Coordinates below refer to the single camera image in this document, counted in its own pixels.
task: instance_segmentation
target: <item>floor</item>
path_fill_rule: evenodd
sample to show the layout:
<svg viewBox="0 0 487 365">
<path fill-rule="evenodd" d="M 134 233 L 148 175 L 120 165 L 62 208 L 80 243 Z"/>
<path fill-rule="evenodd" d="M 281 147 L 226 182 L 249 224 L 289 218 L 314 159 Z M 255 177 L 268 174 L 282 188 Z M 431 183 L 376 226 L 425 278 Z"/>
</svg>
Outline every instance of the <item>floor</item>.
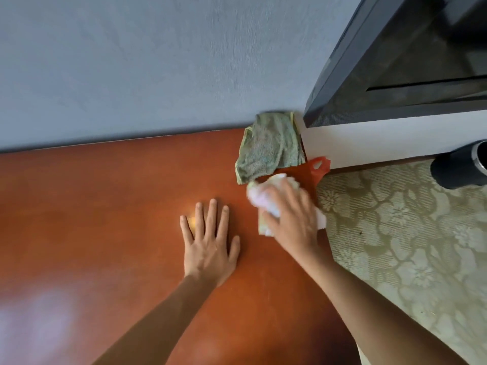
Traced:
<svg viewBox="0 0 487 365">
<path fill-rule="evenodd" d="M 441 188 L 431 160 L 328 175 L 317 193 L 337 262 L 487 363 L 487 186 Z"/>
</svg>

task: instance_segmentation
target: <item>black cylindrical object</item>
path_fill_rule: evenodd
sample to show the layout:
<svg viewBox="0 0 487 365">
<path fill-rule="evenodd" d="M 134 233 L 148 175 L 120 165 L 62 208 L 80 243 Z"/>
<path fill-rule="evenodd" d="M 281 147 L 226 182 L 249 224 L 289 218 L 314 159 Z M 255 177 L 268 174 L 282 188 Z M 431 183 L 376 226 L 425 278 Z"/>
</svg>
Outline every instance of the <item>black cylindrical object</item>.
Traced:
<svg viewBox="0 0 487 365">
<path fill-rule="evenodd" d="M 477 141 L 438 156 L 431 163 L 430 169 L 435 181 L 444 188 L 486 185 L 487 140 Z"/>
</svg>

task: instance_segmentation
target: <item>carpet pattern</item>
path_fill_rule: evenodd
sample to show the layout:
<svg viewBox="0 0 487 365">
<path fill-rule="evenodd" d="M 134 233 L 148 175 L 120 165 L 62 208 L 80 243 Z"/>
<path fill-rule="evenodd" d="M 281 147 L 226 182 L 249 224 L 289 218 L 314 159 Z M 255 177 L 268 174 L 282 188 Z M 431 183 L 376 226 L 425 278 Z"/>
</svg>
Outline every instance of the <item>carpet pattern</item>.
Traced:
<svg viewBox="0 0 487 365">
<path fill-rule="evenodd" d="M 487 363 L 487 186 L 446 190 L 431 160 L 325 176 L 335 260 L 469 364 Z"/>
</svg>

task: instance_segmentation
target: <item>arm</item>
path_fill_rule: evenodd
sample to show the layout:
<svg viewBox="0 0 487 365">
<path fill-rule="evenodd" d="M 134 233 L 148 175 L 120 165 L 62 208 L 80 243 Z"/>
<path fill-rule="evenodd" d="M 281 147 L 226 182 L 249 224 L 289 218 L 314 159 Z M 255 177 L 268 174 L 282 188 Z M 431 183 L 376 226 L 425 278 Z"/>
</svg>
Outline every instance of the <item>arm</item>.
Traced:
<svg viewBox="0 0 487 365">
<path fill-rule="evenodd" d="M 216 200 L 211 200 L 206 218 L 203 205 L 196 204 L 195 236 L 187 219 L 181 216 L 185 242 L 185 277 L 164 301 L 157 305 L 123 337 L 113 344 L 94 365 L 164 364 L 179 338 L 210 293 L 233 273 L 240 252 L 240 239 L 232 240 L 227 253 L 228 206 L 224 206 L 217 236 Z"/>
<path fill-rule="evenodd" d="M 437 337 L 354 276 L 318 246 L 316 212 L 304 190 L 284 179 L 283 193 L 270 187 L 280 220 L 260 211 L 278 243 L 328 295 L 373 365 L 466 365 Z"/>
</svg>

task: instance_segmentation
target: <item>gray wall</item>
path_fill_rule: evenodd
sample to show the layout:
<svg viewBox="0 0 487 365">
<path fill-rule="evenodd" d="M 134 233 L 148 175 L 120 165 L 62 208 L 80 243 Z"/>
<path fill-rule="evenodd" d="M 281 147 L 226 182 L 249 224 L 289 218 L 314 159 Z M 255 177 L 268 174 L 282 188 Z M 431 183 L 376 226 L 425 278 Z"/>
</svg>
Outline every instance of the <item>gray wall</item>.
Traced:
<svg viewBox="0 0 487 365">
<path fill-rule="evenodd" d="M 360 0 L 0 0 L 0 150 L 302 110 Z"/>
</svg>

